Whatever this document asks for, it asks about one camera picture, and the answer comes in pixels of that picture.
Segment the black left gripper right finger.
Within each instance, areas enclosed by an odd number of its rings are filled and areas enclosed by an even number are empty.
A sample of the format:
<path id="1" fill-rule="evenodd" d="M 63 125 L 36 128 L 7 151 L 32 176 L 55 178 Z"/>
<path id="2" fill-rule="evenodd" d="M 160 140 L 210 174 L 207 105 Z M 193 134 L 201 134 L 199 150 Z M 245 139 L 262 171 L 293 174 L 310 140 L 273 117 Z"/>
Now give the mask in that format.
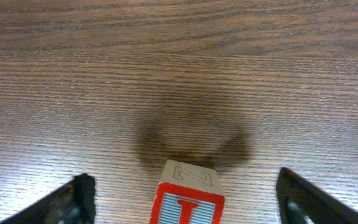
<path id="1" fill-rule="evenodd" d="M 280 169 L 276 194 L 284 224 L 358 224 L 358 212 L 344 205 L 289 168 Z"/>

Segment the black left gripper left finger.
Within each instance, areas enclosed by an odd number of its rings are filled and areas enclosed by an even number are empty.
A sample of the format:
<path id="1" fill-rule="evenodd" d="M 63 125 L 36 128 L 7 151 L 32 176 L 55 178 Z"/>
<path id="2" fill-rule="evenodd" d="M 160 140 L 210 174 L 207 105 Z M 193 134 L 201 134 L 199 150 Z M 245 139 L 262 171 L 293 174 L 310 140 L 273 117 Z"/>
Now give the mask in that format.
<path id="1" fill-rule="evenodd" d="M 93 224 L 96 180 L 84 173 L 0 224 Z"/>

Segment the red 6 I block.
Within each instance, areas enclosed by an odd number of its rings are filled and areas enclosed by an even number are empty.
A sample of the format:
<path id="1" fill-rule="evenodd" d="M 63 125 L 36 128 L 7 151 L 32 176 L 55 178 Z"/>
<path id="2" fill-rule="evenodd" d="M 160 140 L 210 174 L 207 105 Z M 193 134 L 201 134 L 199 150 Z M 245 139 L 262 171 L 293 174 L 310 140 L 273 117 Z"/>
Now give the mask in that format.
<path id="1" fill-rule="evenodd" d="M 214 169 L 167 160 L 150 224 L 220 224 L 225 196 Z"/>

